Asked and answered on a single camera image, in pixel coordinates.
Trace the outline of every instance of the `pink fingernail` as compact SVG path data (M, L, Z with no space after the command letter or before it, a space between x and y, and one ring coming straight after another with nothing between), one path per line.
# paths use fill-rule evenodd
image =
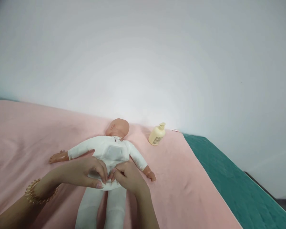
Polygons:
M97 185L96 185L96 188L97 189L102 189L102 188L104 188L100 183L98 183Z

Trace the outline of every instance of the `white sleeper suit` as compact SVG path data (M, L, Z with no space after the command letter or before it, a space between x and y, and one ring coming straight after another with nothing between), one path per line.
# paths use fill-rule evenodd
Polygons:
M92 149L95 149L93 156L106 164L108 174L116 164L128 161L129 156L141 171L147 166L146 161L131 142L120 141L120 137L116 136L97 136L83 141L68 151L69 160ZM98 173L90 173L88 176L101 181ZM96 217L104 191L109 191L104 228L123 228L126 189L116 180L112 183L108 181L106 184L102 182L102 185L103 189L86 188L78 208L75 228L96 228Z

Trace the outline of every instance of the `bracelet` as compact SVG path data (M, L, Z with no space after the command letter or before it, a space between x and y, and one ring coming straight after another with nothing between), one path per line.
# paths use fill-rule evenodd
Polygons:
M54 193L52 196L50 196L47 199L41 199L38 196L36 196L35 192L34 192L34 186L40 181L40 178L38 180L34 180L25 190L25 196L26 199L32 203L32 204L37 204L37 205L41 205L43 203L48 203L57 193L58 191L58 187L55 189Z

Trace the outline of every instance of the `doll head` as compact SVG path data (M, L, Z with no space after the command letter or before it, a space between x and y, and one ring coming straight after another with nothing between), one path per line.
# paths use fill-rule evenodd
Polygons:
M124 119L115 119L113 120L108 129L106 130L106 136L118 136L123 140L123 138L129 132L129 123Z

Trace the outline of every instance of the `hand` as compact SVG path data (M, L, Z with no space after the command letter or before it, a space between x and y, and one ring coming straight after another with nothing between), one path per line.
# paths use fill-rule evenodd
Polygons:
M42 180L51 181L53 186L66 183L102 189L103 186L99 180L87 176L91 170L99 173L104 184L107 182L108 174L105 163L93 156L63 164L51 170Z
M143 192L149 192L145 180L141 176L136 165L131 161L119 163L110 173L108 180L116 179L124 188L129 190L135 196Z
M68 160L69 160L68 152L61 150L59 153L53 154L53 156L50 157L49 164L61 161L68 161Z
M156 176L155 176L155 174L154 174L153 172L150 172L150 173L147 175L147 177L148 177L149 179L151 179L152 182L153 182L153 181L156 181Z

